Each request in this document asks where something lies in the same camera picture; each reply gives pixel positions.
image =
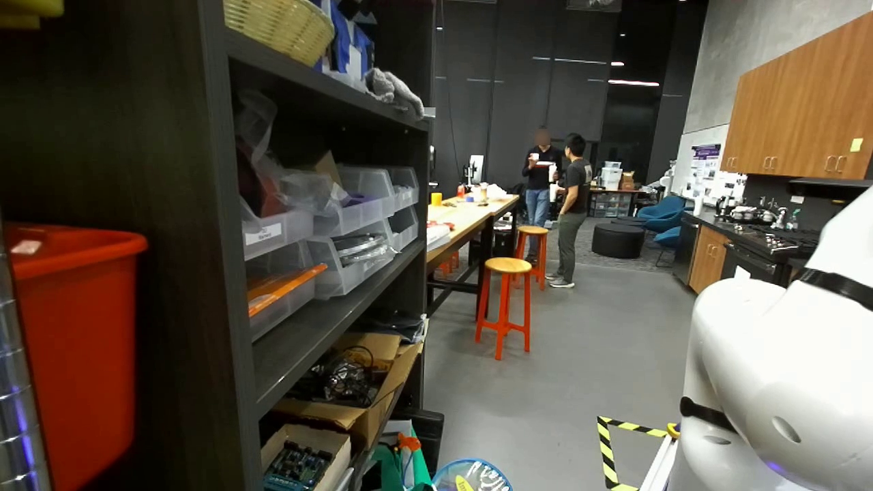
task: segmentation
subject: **red bin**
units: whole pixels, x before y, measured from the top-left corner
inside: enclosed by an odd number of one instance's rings
[[[8,224],[5,246],[52,486],[82,488],[134,442],[134,292],[147,243]]]

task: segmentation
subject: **chair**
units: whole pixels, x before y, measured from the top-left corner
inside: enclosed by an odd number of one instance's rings
[[[450,254],[437,265],[437,270],[439,270],[439,276],[453,276],[453,273],[458,270],[458,265],[461,265],[458,251],[450,251]]]
[[[679,235],[682,235],[682,226],[679,226],[679,224],[671,226],[671,229],[666,229],[666,232],[657,232],[657,235],[655,235],[655,243],[657,243],[655,265],[663,265],[663,254],[666,254],[666,251],[677,251]]]
[[[685,215],[685,199],[682,196],[666,196],[657,205],[641,207],[636,213],[638,224],[647,232],[666,232],[671,226],[679,226],[682,215]]]
[[[499,311],[497,319],[488,319],[488,300],[491,300],[491,273],[499,278]],[[480,284],[480,300],[477,300],[477,316],[475,316],[475,341],[483,338],[483,330],[497,333],[494,360],[502,360],[502,344],[510,333],[524,336],[524,352],[529,352],[529,273],[532,265],[516,256],[491,256],[486,262],[483,284]],[[524,319],[521,325],[510,322],[510,297],[513,297],[513,278],[524,278]]]
[[[546,240],[548,229],[546,226],[518,226],[518,243],[516,243],[516,256],[524,259],[524,246],[537,240],[537,262],[532,265],[535,281],[540,281],[540,289],[546,289]]]

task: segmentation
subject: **upper cabinet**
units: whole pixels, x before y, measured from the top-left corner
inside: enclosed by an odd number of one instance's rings
[[[723,169],[862,180],[873,145],[873,14],[739,79]]]
[[[862,180],[873,150],[873,14],[808,46],[805,177]]]

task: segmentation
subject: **blue chair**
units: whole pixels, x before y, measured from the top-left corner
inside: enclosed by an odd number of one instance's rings
[[[655,235],[679,226],[682,215],[685,215],[682,196],[666,196],[655,207],[644,207],[636,213],[638,224]]]
[[[663,265],[663,251],[677,251],[679,235],[682,235],[682,224],[655,235],[655,243],[660,248],[655,256],[655,265]]]

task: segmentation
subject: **plastic storage bin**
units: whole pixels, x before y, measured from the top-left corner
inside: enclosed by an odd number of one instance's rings
[[[248,322],[251,322],[254,338],[270,333],[278,322],[289,319],[295,311],[311,303],[316,292],[314,281],[319,276],[314,270],[306,243],[292,243],[267,256],[259,256],[246,265],[246,273],[248,273]],[[284,292],[281,284],[295,278],[303,284],[295,284],[289,292]],[[278,289],[265,292],[262,286],[267,281],[276,281]],[[254,306],[262,306],[267,295],[281,295],[281,297],[254,311]]]
[[[85,488],[134,442],[134,286],[147,243],[25,224],[8,224],[5,243],[52,486]]]
[[[390,251],[398,254],[404,251],[412,240],[417,240],[417,218],[415,207],[398,210],[390,221]]]
[[[314,232],[314,218],[306,210],[289,210],[281,215],[259,218],[240,199],[240,213],[243,213],[246,262],[262,254],[270,254],[281,246],[308,240]]]
[[[420,196],[417,180],[415,180],[415,169],[393,166],[393,169],[387,169],[387,175],[390,175],[390,183],[393,183],[396,210],[415,207],[417,196]]]
[[[322,213],[330,202],[333,180],[327,175],[284,169],[278,183],[295,210]]]
[[[385,169],[341,166],[338,175],[344,191],[366,196],[366,202],[357,202],[352,207],[327,202],[327,207],[314,218],[314,229],[319,237],[352,235],[355,229],[371,226],[393,215],[393,183]]]
[[[366,235],[379,240],[379,246],[366,251],[368,259],[344,262],[344,248],[338,243],[344,243],[349,237],[366,237]],[[379,224],[366,226],[366,229],[346,235],[346,237],[314,240],[314,243],[308,243],[308,251],[311,251],[314,262],[327,265],[327,273],[316,278],[316,297],[319,300],[349,295],[352,289],[357,289],[366,278],[371,278],[376,270],[382,270],[393,259],[387,221],[379,221]]]

